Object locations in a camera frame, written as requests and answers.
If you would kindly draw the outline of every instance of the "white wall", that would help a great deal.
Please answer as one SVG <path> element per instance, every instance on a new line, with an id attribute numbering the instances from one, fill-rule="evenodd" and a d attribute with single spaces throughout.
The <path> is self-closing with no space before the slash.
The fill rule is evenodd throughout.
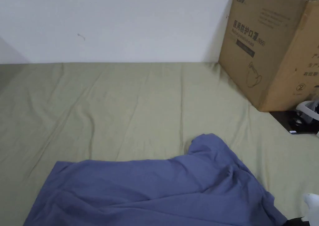
<path id="1" fill-rule="evenodd" d="M 0 0 L 0 63 L 217 61 L 230 4 Z"/>

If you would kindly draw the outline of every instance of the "wrinkled fabric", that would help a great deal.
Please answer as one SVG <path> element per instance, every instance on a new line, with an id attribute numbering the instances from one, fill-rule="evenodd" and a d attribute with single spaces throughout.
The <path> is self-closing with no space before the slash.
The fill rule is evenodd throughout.
<path id="1" fill-rule="evenodd" d="M 318 137 L 257 111 L 219 64 L 2 65 L 0 122 L 1 225 L 23 225 L 57 161 L 170 159 L 210 132 L 287 218 L 319 195 Z"/>
<path id="2" fill-rule="evenodd" d="M 213 134 L 169 160 L 57 162 L 28 225 L 283 225 L 274 197 Z"/>

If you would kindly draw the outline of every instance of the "cardboard box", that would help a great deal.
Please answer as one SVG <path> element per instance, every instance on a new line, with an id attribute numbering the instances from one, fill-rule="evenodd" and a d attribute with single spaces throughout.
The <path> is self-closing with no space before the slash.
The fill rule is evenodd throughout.
<path id="1" fill-rule="evenodd" d="M 319 93 L 319 0 L 233 0 L 220 64 L 259 111 Z"/>

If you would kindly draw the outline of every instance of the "mattress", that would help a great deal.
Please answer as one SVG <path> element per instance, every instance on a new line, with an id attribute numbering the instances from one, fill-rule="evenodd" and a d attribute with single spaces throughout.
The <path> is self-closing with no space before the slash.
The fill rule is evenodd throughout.
<path id="1" fill-rule="evenodd" d="M 22 225 L 56 161 L 183 155 L 220 136 L 288 218 L 319 194 L 319 139 L 258 112 L 218 64 L 0 66 L 0 218 Z"/>

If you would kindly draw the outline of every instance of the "black object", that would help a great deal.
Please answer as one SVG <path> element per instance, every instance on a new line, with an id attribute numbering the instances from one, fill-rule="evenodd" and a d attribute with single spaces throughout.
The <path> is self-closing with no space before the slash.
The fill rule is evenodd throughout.
<path id="1" fill-rule="evenodd" d="M 319 121 L 312 120 L 309 124 L 301 117 L 301 111 L 272 111 L 270 114 L 290 134 L 317 134 Z"/>
<path id="2" fill-rule="evenodd" d="M 288 220 L 283 226 L 310 226 L 309 222 L 303 222 L 301 218 Z"/>

